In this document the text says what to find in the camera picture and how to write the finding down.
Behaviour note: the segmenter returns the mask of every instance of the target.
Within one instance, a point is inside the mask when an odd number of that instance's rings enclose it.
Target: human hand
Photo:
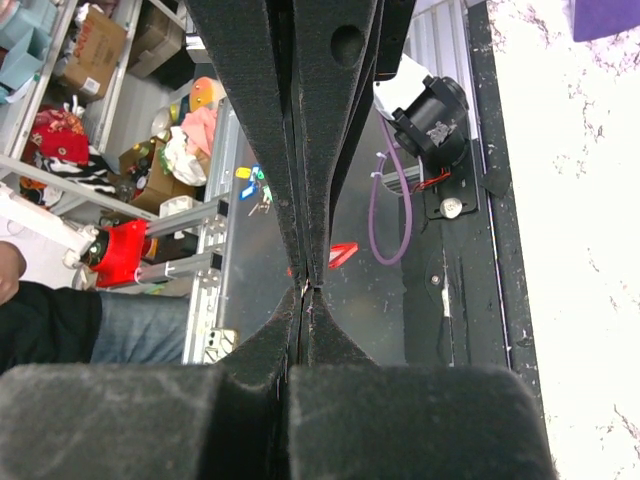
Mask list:
[[[0,305],[7,303],[18,293],[20,277],[26,270],[26,262],[17,247],[0,242]]]

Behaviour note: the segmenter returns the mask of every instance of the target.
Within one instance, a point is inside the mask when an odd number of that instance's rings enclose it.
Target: yellow key tag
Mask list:
[[[251,178],[251,169],[247,167],[240,167],[236,170],[236,177],[248,180]]]

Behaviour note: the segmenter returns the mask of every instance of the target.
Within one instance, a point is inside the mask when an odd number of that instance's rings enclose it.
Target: person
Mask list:
[[[0,375],[32,363],[181,363],[187,299],[54,290],[21,281],[26,269],[0,242]]]

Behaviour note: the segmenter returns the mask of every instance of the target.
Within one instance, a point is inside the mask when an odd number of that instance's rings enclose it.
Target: black shirt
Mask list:
[[[26,363],[88,362],[101,320],[96,292],[20,282],[0,305],[0,374]]]

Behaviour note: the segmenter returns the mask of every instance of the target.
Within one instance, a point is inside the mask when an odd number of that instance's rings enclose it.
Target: red wire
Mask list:
[[[430,178],[429,180],[425,180],[424,182],[421,182],[417,184],[415,187],[413,187],[413,193],[421,192],[425,188],[433,187],[434,185],[446,180],[450,176],[451,176],[451,172],[448,172],[443,168],[440,172],[440,176],[435,178]]]

